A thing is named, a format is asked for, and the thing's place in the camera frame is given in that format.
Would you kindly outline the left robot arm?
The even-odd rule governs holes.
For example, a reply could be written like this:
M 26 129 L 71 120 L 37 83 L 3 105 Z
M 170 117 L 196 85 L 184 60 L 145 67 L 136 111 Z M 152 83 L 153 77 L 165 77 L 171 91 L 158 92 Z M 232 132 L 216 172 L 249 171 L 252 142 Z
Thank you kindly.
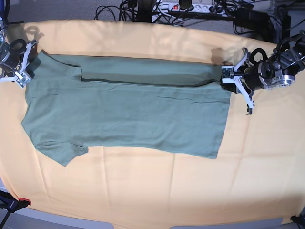
M 249 52 L 243 47 L 243 54 L 237 65 L 222 66 L 221 87 L 243 95 L 251 115 L 256 90 L 289 87 L 305 69 L 305 31 L 280 41 L 270 57 L 262 48 Z

